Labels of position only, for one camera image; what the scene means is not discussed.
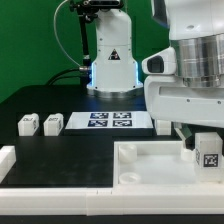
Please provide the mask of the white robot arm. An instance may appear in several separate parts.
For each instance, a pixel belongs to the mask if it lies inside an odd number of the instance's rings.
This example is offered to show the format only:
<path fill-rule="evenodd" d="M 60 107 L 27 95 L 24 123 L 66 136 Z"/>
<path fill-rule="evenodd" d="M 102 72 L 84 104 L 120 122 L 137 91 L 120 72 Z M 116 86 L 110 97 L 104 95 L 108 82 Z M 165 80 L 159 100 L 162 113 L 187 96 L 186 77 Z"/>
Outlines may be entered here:
<path fill-rule="evenodd" d="M 224 0 L 151 0 L 153 19 L 169 29 L 169 47 L 138 63 L 131 20 L 121 0 L 88 0 L 97 11 L 97 57 L 90 92 L 144 90 L 156 121 L 224 128 Z"/>

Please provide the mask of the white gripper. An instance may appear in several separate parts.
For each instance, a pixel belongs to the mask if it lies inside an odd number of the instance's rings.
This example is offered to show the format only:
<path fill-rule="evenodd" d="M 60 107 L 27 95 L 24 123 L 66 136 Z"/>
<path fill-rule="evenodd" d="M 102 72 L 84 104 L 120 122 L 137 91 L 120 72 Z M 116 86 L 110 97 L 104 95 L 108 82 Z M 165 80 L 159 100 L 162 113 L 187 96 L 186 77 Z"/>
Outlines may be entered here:
<path fill-rule="evenodd" d="M 224 77 L 219 87 L 186 87 L 175 76 L 172 47 L 145 58 L 142 70 L 147 74 L 144 96 L 148 113 L 155 120 L 178 122 L 174 130 L 186 149 L 195 149 L 195 136 L 187 124 L 224 128 Z"/>

